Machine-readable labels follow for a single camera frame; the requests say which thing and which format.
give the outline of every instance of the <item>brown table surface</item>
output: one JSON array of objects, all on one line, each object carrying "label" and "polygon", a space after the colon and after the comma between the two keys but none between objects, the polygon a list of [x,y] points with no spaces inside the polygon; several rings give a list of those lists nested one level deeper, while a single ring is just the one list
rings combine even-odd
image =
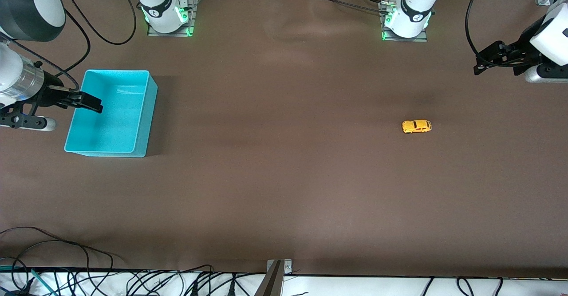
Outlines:
[{"label": "brown table surface", "polygon": [[[125,0],[77,1],[109,39],[130,33]],[[43,109],[56,131],[0,130],[0,225],[114,252],[122,268],[292,258],[300,273],[567,276],[568,86],[474,76],[468,1],[438,0],[428,43],[382,41],[377,15],[324,0],[204,0],[192,38],[146,37],[139,12],[126,45],[87,30],[77,79],[147,69],[158,84],[148,156],[65,153],[73,110]],[[477,0],[473,39],[513,42],[544,12]],[[71,21],[26,45],[62,67],[85,49]],[[432,132],[403,134],[417,118]],[[0,248],[40,238],[12,232]],[[58,244],[24,261],[85,266]]]}]

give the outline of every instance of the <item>toy car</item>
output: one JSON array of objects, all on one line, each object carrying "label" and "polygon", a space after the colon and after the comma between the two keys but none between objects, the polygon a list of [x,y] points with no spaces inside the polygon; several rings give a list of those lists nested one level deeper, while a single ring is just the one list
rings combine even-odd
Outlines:
[{"label": "toy car", "polygon": [[414,120],[402,122],[402,131],[406,134],[424,133],[432,130],[432,123],[429,120]]}]

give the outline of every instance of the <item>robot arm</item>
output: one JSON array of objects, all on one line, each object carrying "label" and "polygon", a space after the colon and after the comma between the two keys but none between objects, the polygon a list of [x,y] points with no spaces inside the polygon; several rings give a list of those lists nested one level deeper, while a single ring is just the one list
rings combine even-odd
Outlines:
[{"label": "robot arm", "polygon": [[514,74],[524,73],[527,82],[568,83],[568,0],[550,5],[546,15],[525,29],[515,43],[496,41],[479,54],[482,58],[477,57],[475,75],[514,64]]},{"label": "robot arm", "polygon": [[435,1],[396,0],[395,11],[385,26],[400,37],[416,37],[428,24]]},{"label": "robot arm", "polygon": [[61,0],[0,0],[0,32],[12,39],[51,41],[64,25]]},{"label": "robot arm", "polygon": [[[71,91],[63,82],[10,50],[7,41],[51,41],[63,30],[65,11],[61,0],[0,0],[0,126],[53,130],[55,120],[36,116],[38,107],[87,108],[101,113],[101,100]],[[24,105],[30,104],[29,112]]]},{"label": "robot arm", "polygon": [[148,24],[159,33],[171,33],[188,22],[187,0],[140,0]]}]

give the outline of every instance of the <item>metal mounting plate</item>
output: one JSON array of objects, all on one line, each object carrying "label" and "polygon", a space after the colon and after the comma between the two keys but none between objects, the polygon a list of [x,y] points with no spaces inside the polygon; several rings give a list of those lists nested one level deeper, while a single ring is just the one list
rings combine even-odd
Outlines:
[{"label": "metal mounting plate", "polygon": [[[268,260],[266,262],[266,271],[270,269],[272,263],[276,260]],[[284,274],[290,274],[292,272],[292,260],[284,260]]]},{"label": "metal mounting plate", "polygon": [[193,29],[195,28],[195,17],[197,14],[197,2],[198,0],[187,0],[187,23],[182,25],[177,31],[172,33],[159,33],[154,30],[150,25],[148,25],[148,36],[159,36],[159,37],[190,37],[193,36]]},{"label": "metal mounting plate", "polygon": [[[387,13],[392,12],[392,7],[386,4],[378,4],[379,10],[385,11]],[[416,37],[411,39],[407,39],[406,37],[400,37],[396,35],[391,29],[385,26],[385,22],[387,17],[390,15],[385,15],[381,13],[381,29],[382,29],[382,38],[383,41],[402,41],[402,42],[428,42],[428,38],[426,37],[426,29],[422,29],[422,32]]]}]

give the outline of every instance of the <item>blue plastic bin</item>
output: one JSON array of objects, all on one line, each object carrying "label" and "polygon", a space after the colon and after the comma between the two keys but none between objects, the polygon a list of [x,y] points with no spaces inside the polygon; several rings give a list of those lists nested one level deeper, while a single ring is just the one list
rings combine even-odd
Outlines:
[{"label": "blue plastic bin", "polygon": [[75,109],[65,152],[144,157],[158,93],[150,72],[87,70],[81,91],[100,98],[103,112]]}]

